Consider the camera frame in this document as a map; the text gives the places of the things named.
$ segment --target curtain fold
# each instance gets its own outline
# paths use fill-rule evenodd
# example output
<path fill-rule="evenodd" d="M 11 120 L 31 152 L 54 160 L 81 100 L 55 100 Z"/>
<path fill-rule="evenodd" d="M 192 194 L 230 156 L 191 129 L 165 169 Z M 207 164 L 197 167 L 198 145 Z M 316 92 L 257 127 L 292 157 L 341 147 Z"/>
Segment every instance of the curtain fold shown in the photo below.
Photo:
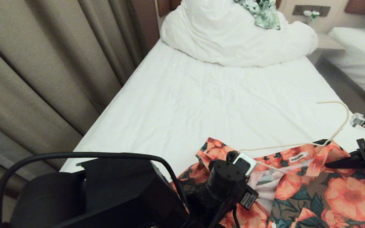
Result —
<path fill-rule="evenodd" d="M 127 0 L 0 0 L 0 177 L 75 148 L 145 55 L 137 21 Z M 8 192 L 63 162 L 20 169 Z"/>

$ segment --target white bedsheet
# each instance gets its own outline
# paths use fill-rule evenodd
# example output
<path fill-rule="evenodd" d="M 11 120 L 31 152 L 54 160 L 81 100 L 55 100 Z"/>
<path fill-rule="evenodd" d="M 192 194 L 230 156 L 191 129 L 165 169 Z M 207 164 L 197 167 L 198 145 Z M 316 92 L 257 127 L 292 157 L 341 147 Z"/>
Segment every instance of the white bedsheet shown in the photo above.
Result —
<path fill-rule="evenodd" d="M 325 58 L 365 91 L 365 29 L 334 28 L 329 35 L 346 51 L 328 52 Z"/>
<path fill-rule="evenodd" d="M 306 57 L 265 68 L 226 67 L 159 41 L 75 151 L 156 155 L 179 174 L 197 162 L 208 137 L 237 150 L 328 138 L 346 112 L 316 102 L 332 100 L 339 98 Z M 359 138 L 365 133 L 347 125 L 335 141 L 352 151 Z M 68 159 L 61 171 L 79 171 L 75 165 L 86 160 Z"/>

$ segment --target nightstand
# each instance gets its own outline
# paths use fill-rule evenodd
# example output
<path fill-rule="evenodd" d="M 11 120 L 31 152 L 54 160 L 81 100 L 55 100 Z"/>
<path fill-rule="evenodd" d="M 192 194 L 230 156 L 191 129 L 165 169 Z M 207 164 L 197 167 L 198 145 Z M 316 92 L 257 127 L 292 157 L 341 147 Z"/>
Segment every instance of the nightstand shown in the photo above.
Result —
<path fill-rule="evenodd" d="M 340 43 L 336 42 L 326 33 L 317 32 L 317 38 L 319 40 L 317 49 L 311 55 L 307 56 L 313 65 L 316 65 L 324 51 L 345 50 L 345 48 Z"/>

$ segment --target green floral fabric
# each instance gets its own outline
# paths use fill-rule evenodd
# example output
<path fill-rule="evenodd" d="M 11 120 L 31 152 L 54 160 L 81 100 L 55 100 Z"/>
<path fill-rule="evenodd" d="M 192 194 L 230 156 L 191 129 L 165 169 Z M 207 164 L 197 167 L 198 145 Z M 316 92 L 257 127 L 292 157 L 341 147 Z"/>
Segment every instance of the green floral fabric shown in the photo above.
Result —
<path fill-rule="evenodd" d="M 273 0 L 235 0 L 255 17 L 255 24 L 265 29 L 280 29 L 277 8 Z"/>

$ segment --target orange floral fabric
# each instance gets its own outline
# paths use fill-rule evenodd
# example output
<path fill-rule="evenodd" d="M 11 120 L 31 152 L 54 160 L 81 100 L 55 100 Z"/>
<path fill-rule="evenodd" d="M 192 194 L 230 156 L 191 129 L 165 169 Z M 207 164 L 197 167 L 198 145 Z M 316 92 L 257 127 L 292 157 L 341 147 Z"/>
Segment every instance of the orange floral fabric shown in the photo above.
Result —
<path fill-rule="evenodd" d="M 226 160 L 227 153 L 233 150 L 221 141 L 209 138 L 196 154 L 199 162 L 178 177 L 184 191 L 190 193 L 198 184 L 206 182 L 210 174 L 209 163 L 216 159 Z M 349 156 L 339 145 L 331 142 L 327 146 L 306 144 L 255 158 L 278 169 L 294 168 L 289 172 L 286 168 L 286 174 L 274 179 L 277 176 L 275 170 L 272 172 L 267 166 L 257 165 L 250 179 L 262 176 L 263 181 L 259 181 L 255 189 L 268 186 L 272 188 L 270 191 L 275 190 L 275 196 L 270 204 L 265 204 L 265 199 L 257 199 L 248 211 L 237 204 L 240 227 L 365 227 L 365 171 L 324 166 Z M 232 212 L 226 214 L 220 224 L 236 228 Z"/>

